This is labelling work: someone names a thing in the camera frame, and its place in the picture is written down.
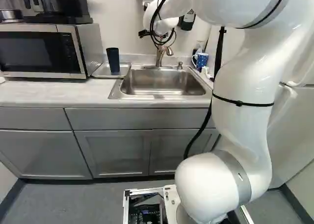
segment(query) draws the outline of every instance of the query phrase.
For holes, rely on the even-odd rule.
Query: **floor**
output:
[[[125,189],[166,184],[173,184],[173,180],[90,185],[27,184],[1,224],[121,224]],[[255,224],[302,224],[280,191],[266,193],[247,205],[247,209]]]

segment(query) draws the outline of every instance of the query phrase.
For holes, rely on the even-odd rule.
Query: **black strap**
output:
[[[232,103],[232,104],[235,104],[236,106],[254,106],[254,107],[270,107],[270,106],[273,106],[274,105],[274,102],[273,103],[269,103],[269,104],[255,104],[255,103],[246,103],[246,102],[242,102],[240,100],[230,100],[230,99],[226,99],[226,98],[222,98],[220,96],[217,96],[214,92],[212,93],[212,96],[219,99],[219,100],[223,100],[225,102],[228,102],[228,103]]]

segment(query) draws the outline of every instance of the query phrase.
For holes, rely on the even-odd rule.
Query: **cabinet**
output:
[[[148,175],[150,131],[76,131],[94,177]]]
[[[174,174],[177,166],[183,161],[187,144],[197,131],[197,129],[153,130],[149,174]],[[189,156],[209,152],[218,136],[216,129],[205,129],[193,144]]]
[[[91,178],[71,131],[0,130],[0,138],[0,160],[19,178]]]

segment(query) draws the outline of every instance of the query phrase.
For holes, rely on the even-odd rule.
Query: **drawer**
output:
[[[208,109],[66,109],[74,130],[200,128]],[[207,128],[213,128],[210,119]]]
[[[0,107],[0,128],[72,130],[63,109]]]

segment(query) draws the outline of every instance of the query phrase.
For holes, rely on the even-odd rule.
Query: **dark blue cup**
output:
[[[120,58],[118,48],[107,48],[107,56],[110,65],[111,73],[118,74],[120,72]]]

